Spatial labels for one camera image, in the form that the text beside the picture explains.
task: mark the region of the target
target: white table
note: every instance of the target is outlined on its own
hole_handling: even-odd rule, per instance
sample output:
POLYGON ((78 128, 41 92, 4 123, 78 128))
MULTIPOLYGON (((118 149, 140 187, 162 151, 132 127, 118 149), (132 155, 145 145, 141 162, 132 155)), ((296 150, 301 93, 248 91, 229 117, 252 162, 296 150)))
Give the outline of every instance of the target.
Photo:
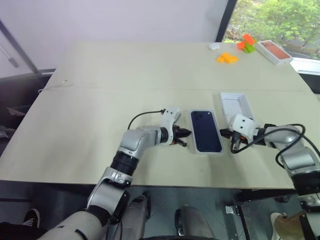
MULTIPOLYGON (((207 45, 75 45, 2 154, 0 179, 95 184, 138 113, 178 106, 183 110, 178 125, 190 129, 188 110, 213 109, 219 128, 226 128, 220 92, 245 93, 260 125, 304 124, 306 135, 319 146, 320 103, 289 64, 276 67, 258 52, 246 54, 233 44, 221 44, 217 51, 207 45), (226 51, 239 61, 216 62, 226 51)), ((138 118, 132 127, 160 123, 161 115, 152 114, 138 118)), ((229 141, 223 139, 223 144, 222 156, 193 154, 179 145, 150 148, 139 162, 133 184, 293 187, 275 163, 275 149, 255 146, 233 155, 229 141)))

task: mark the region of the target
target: window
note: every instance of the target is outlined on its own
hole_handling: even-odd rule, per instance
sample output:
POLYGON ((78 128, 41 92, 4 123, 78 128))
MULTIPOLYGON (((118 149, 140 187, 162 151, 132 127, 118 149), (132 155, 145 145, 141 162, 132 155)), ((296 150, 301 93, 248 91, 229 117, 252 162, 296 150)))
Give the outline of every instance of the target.
POLYGON ((318 62, 320 0, 237 0, 222 41, 237 43, 246 33, 274 41, 295 58, 318 62))

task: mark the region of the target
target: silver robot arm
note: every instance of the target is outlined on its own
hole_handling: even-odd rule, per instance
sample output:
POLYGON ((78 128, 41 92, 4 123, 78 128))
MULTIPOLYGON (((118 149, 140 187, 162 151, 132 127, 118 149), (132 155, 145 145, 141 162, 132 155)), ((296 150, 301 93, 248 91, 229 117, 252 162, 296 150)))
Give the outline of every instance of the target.
MULTIPOLYGON (((180 128, 174 125, 180 115, 179 108, 170 107, 163 113, 161 127, 127 130, 111 166, 106 168, 93 189, 86 209, 72 214, 39 239, 100 240, 107 225, 120 222, 130 199, 126 188, 131 185, 132 175, 145 150, 157 145, 168 146, 174 141, 181 144, 175 136, 180 128)), ((191 133, 181 130, 182 135, 191 133)))
POLYGON ((232 153, 241 152, 241 137, 247 140, 245 148, 254 143, 283 150, 280 155, 282 167, 291 178, 300 205, 306 211, 306 215, 300 218, 305 239, 320 239, 320 163, 314 152, 304 145, 299 129, 293 125, 272 124, 260 128, 240 114, 232 118, 229 129, 232 131, 232 153))

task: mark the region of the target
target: shoe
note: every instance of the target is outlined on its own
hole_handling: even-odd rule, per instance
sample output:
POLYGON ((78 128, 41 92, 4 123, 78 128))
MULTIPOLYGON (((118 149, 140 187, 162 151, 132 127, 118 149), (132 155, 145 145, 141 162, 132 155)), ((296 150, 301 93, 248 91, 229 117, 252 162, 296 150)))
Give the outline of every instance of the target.
POLYGON ((278 212, 273 212, 270 215, 270 221, 271 221, 272 231, 273 231, 271 240, 280 240, 280 236, 278 235, 275 227, 276 218, 279 216, 282 216, 282 214, 278 212))
POLYGON ((40 213, 37 209, 30 209, 23 220, 23 224, 32 228, 39 228, 40 225, 40 213))

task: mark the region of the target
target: dark blue smartphone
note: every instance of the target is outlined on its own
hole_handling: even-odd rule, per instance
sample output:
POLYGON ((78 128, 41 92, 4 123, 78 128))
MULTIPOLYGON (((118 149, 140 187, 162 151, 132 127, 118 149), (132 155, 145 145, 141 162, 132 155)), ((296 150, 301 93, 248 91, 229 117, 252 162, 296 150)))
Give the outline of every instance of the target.
POLYGON ((192 110, 190 115, 195 148, 202 153, 221 153, 223 146, 213 112, 192 110))

